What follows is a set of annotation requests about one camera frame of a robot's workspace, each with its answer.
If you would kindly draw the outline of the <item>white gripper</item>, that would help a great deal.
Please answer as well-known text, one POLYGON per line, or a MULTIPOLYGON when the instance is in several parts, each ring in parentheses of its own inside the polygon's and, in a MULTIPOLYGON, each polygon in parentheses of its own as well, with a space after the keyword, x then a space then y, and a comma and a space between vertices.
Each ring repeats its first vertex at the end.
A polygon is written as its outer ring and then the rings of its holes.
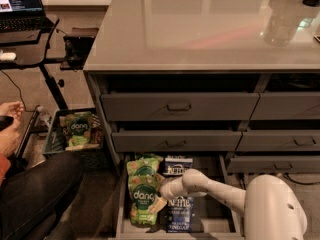
POLYGON ((148 211, 151 214, 155 214, 161 211, 167 205, 167 200, 172 200, 184 194, 184 187, 181 177, 165 179, 165 177, 163 177, 162 175, 155 174, 155 178, 161 185, 160 194, 162 197, 155 197, 154 203, 148 208, 148 211))

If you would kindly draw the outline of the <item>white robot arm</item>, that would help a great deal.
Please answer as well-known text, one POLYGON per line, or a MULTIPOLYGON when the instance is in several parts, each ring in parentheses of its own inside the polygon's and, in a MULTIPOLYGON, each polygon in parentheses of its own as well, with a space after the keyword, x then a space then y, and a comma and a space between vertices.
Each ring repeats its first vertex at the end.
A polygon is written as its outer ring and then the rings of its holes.
POLYGON ((276 176, 257 176, 243 190, 189 169, 180 177, 162 179, 159 192, 150 213, 179 196, 209 195, 244 218, 246 240, 304 240, 307 230, 307 217, 296 195, 276 176))

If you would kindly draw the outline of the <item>person's right hand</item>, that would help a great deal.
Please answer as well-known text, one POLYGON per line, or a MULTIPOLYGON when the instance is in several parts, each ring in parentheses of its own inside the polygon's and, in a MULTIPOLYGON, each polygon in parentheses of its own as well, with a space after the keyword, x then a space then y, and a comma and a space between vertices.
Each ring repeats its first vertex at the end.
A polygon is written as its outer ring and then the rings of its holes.
POLYGON ((14 120, 10 126, 0 132, 0 154, 2 156, 9 157, 17 149, 20 139, 19 126, 20 122, 14 120))

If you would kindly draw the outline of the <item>person's left hand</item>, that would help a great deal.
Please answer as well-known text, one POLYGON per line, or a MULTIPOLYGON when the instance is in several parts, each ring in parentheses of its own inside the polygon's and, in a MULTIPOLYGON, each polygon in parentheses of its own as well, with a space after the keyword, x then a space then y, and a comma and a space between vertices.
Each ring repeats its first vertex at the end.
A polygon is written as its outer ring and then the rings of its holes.
POLYGON ((21 101, 5 102, 0 105, 1 116, 11 116, 20 120, 24 111, 24 105, 21 101))

